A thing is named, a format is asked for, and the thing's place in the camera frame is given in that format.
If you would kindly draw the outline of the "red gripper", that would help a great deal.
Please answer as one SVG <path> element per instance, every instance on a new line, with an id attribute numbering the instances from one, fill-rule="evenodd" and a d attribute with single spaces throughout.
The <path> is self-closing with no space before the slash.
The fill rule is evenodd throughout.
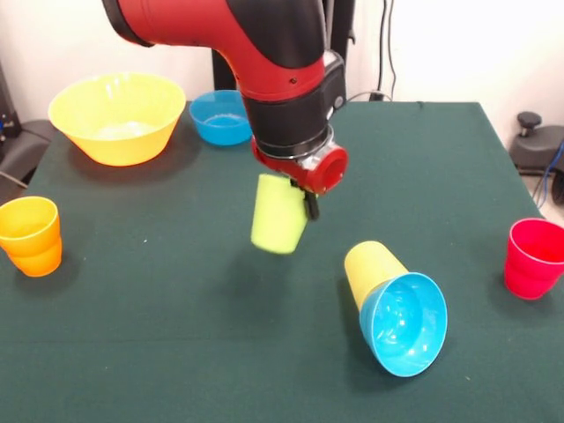
<path id="1" fill-rule="evenodd" d="M 334 189 L 341 182 L 348 164 L 347 151 L 332 137 L 315 152 L 300 158 L 270 157 L 259 150 L 254 137 L 251 138 L 251 151 L 270 170 L 284 174 L 300 188 L 309 191 L 304 193 L 308 219 L 319 219 L 317 195 L 324 195 Z"/>

